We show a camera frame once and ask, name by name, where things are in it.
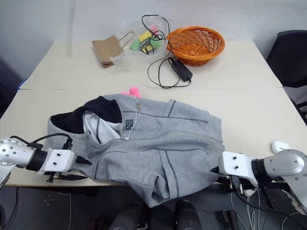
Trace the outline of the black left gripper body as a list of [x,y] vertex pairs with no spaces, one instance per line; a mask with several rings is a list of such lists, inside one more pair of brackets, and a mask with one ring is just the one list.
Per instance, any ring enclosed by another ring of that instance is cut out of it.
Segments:
[[64,181],[70,180],[69,176],[63,175],[61,172],[46,172],[46,175],[49,176],[49,178],[46,180],[47,183],[53,183],[55,179]]

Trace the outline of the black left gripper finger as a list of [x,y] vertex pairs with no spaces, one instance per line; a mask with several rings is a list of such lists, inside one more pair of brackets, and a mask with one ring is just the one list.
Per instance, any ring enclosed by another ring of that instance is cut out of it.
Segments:
[[87,179],[87,177],[75,174],[61,175],[61,180],[65,181],[77,181],[83,179]]
[[90,161],[88,161],[87,159],[83,158],[82,156],[77,156],[76,157],[76,163],[92,165],[92,163]]

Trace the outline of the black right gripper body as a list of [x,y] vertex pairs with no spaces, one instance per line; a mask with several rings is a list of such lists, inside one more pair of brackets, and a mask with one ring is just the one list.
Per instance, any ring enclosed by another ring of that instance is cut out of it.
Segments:
[[223,185],[224,192],[242,193],[242,184],[238,176],[228,175],[228,185]]

